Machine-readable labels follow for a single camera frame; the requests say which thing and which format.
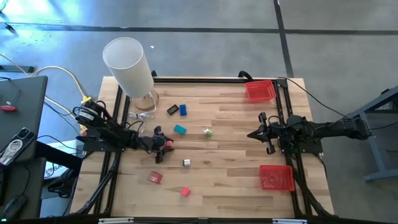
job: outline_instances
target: yellow cable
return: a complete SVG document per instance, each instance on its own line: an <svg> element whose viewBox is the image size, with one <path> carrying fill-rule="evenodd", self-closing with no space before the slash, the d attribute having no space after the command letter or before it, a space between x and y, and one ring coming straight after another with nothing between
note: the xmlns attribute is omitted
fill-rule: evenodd
<svg viewBox="0 0 398 224"><path fill-rule="evenodd" d="M79 82L77 81L76 77L74 76L74 74L72 74L72 72L69 72L68 70L66 70L66 69L64 69L64 68L62 68L62 67L58 67L58 66L48 66L48 67L41 68L41 69L37 70L36 72L34 72L34 73L32 73L32 74L29 75L29 74L26 73L17 63L13 62L11 59L8 59L8 58L7 58L6 56L4 56L3 54L0 54L0 56L4 57L6 60L8 60L8 61L11 62L12 64L14 64L20 71L22 71L23 73L25 73L25 75L28 76L28 77L32 77L32 76L34 76L34 75L37 75L37 74L39 74L42 70L45 70L45 69L48 69L48 68L57 68L57 69L61 69L61 70L63 70L64 72L68 73L70 76L72 76L72 78L74 79L74 81L75 81L77 87L79 88L79 91L80 91L80 93L81 93L81 95L82 95L82 97L83 97L83 101L81 101L81 103L84 103L84 102L86 102L86 101L91 100L91 97L87 97L87 96L84 94L84 92L83 92L83 90L81 89L81 86L80 86ZM56 102L55 100L50 99L47 95L45 96L45 99L48 100L48 101L50 101L51 103L53 103L53 104L59 106L60 108L62 108L63 110L65 110L73 119L75 119L75 116L71 113L71 111L68 110L68 109L66 109L66 108L65 108L64 106L62 106L60 103Z"/></svg>

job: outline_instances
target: black table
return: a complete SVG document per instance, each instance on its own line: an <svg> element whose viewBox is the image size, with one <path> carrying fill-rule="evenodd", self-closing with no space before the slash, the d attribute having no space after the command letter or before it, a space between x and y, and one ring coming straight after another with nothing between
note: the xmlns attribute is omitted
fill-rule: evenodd
<svg viewBox="0 0 398 224"><path fill-rule="evenodd" d="M12 105L16 112L8 113L0 111L0 147L3 148L11 138L22 128L28 128L35 134L39 132L42 116L47 77L21 78L0 81L0 105L12 101L20 90L19 96ZM0 201L0 213L5 204L15 195L24 191L25 184L29 181L24 196L27 203L19 213L18 218L38 218L40 215L41 193L44 181L45 163L47 161L60 164L80 171L81 159L65 152L56 150L34 139L23 153L6 169L6 185Z"/></svg>

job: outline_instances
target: red object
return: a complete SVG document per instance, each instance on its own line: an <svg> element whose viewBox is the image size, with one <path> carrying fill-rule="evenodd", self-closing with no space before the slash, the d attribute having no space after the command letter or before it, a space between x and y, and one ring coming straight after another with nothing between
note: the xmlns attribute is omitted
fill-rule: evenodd
<svg viewBox="0 0 398 224"><path fill-rule="evenodd" d="M166 147L173 147L173 142L172 141L167 141L166 142Z"/></svg>
<svg viewBox="0 0 398 224"><path fill-rule="evenodd" d="M162 181L163 175L160 173L156 173L154 171L151 171L148 175L148 180L152 181L155 184L159 184L160 181Z"/></svg>
<svg viewBox="0 0 398 224"><path fill-rule="evenodd" d="M189 193L191 192L191 190L189 189L189 187L183 187L180 194L184 197L188 196Z"/></svg>
<svg viewBox="0 0 398 224"><path fill-rule="evenodd" d="M17 108L15 106L0 106L0 110L5 112L15 112L17 111Z"/></svg>
<svg viewBox="0 0 398 224"><path fill-rule="evenodd" d="M246 93L250 103L269 101L276 97L271 80L247 82Z"/></svg>
<svg viewBox="0 0 398 224"><path fill-rule="evenodd" d="M260 184L263 190L294 191L291 166L260 166Z"/></svg>

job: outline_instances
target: dark blue block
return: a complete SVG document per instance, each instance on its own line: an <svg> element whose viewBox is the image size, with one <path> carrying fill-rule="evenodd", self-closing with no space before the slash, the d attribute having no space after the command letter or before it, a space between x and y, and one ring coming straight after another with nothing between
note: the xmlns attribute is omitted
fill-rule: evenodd
<svg viewBox="0 0 398 224"><path fill-rule="evenodd" d="M185 105L180 105L180 115L181 116L187 115L187 107Z"/></svg>

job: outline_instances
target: gray concrete floor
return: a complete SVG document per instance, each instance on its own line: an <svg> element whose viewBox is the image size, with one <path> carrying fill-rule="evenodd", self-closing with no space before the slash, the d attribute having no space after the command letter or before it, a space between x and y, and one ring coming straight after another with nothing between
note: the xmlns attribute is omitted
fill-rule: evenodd
<svg viewBox="0 0 398 224"><path fill-rule="evenodd" d="M397 1L280 0L280 5L286 29L398 29ZM43 24L277 28L271 0L9 0L3 12L6 21ZM77 76L87 95L94 97L102 77L110 75L102 61L103 47L117 37L139 40L151 69L161 76L235 77L240 70L255 77L286 76L279 34L38 30L19 30L18 34L0 30L2 54L20 65L65 67ZM304 78L308 91L342 113L355 110L398 83L396 35L287 35L287 43L295 77ZM58 70L42 74L49 77L48 96L68 108L79 104L81 96L70 77ZM339 118L313 100L310 106L316 122ZM44 134L62 141L75 137L74 130L48 108L44 108L40 124L39 135ZM398 180L370 184L362 180L363 175L376 170L367 143L329 138L323 140L323 147L336 214L397 222ZM49 213L55 203L62 202L45 199L42 216L64 211L65 206L60 206L62 212Z"/></svg>

